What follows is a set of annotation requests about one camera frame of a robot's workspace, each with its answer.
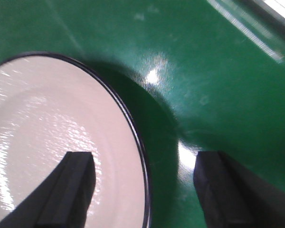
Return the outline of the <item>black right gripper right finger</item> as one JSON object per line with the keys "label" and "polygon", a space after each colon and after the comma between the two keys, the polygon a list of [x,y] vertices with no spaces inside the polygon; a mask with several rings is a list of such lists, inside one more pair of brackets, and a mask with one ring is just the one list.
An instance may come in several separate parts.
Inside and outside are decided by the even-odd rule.
{"label": "black right gripper right finger", "polygon": [[224,152],[198,152],[193,183],[208,228],[285,228],[285,193]]}

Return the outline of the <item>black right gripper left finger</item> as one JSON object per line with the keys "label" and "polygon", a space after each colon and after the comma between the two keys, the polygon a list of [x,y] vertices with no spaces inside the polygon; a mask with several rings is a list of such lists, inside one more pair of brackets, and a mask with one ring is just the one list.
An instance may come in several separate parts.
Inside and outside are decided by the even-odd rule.
{"label": "black right gripper left finger", "polygon": [[44,181],[0,221],[0,228],[83,228],[95,182],[92,153],[67,152]]}

